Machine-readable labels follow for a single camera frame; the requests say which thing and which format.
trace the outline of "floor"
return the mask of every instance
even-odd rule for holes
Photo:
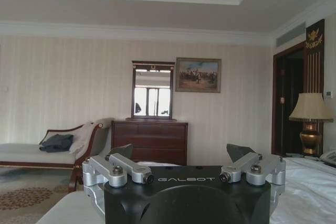
[[[67,194],[70,170],[0,168],[0,224],[35,224]]]

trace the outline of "white bedsheet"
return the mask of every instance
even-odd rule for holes
[[[336,168],[306,158],[285,160],[286,188],[270,223],[336,223]]]
[[[305,158],[286,158],[286,191],[270,224],[335,224],[336,168]],[[162,165],[142,163],[143,165]],[[104,224],[84,192],[64,197],[37,224]]]

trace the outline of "folded jacket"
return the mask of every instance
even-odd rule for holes
[[[73,138],[74,135],[71,134],[56,134],[43,141],[40,145],[40,150],[44,152],[66,152],[72,145]]]

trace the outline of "doorway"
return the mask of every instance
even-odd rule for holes
[[[274,55],[272,153],[301,153],[302,122],[289,120],[304,91],[304,43]]]

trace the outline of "telephone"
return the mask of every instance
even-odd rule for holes
[[[336,166],[336,150],[331,150],[326,153],[323,153],[320,156],[320,161],[329,165]]]

